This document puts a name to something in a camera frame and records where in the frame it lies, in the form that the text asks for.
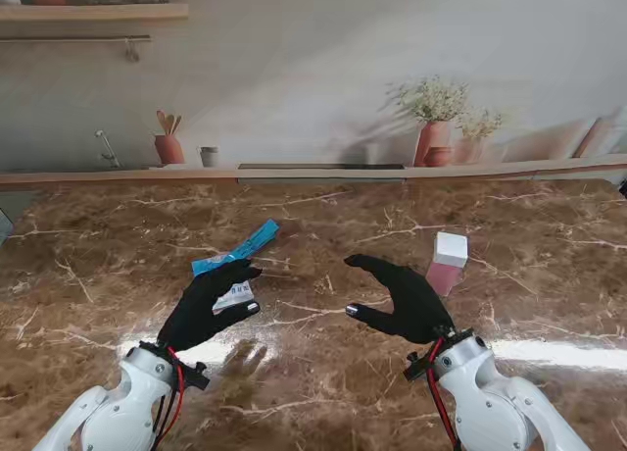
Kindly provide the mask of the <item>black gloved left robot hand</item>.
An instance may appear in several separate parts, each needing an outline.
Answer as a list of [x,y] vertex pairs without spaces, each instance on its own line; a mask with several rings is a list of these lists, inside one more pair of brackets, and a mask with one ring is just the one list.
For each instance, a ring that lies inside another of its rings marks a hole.
[[159,331],[158,344],[174,352],[185,351],[256,315],[261,308],[254,300],[224,308],[217,314],[214,306],[234,284],[259,277],[262,272],[252,267],[250,260],[241,259],[196,276]]

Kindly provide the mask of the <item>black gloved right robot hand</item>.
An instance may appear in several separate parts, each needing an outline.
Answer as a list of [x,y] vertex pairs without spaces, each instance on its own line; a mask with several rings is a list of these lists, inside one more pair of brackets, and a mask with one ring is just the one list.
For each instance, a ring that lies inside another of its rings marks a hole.
[[421,345],[456,330],[449,312],[425,276],[409,267],[362,254],[351,255],[344,263],[373,275],[388,289],[393,303],[391,313],[351,303],[346,307],[349,317],[382,333]]

